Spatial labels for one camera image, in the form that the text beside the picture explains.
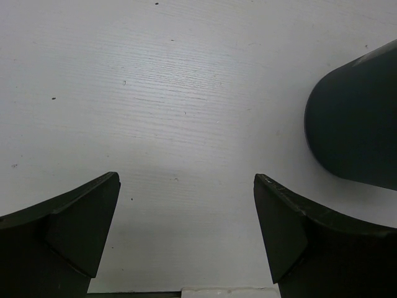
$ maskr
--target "dark green cylindrical object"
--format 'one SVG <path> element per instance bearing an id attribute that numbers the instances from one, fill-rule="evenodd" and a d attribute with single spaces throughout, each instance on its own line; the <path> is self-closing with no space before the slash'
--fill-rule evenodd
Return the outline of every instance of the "dark green cylindrical object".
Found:
<path id="1" fill-rule="evenodd" d="M 305 131 L 333 174 L 397 190 L 397 40 L 327 74 L 309 97 Z"/>

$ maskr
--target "white tabletop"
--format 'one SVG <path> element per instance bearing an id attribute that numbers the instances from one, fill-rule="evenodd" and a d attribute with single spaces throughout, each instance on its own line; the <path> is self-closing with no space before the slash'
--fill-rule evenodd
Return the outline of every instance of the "white tabletop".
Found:
<path id="1" fill-rule="evenodd" d="M 303 131 L 316 82 L 396 38 L 395 0 L 1 6 L 1 215 L 120 173 L 90 291 L 271 286 L 256 173 L 397 227 L 397 192 L 332 176 Z"/>

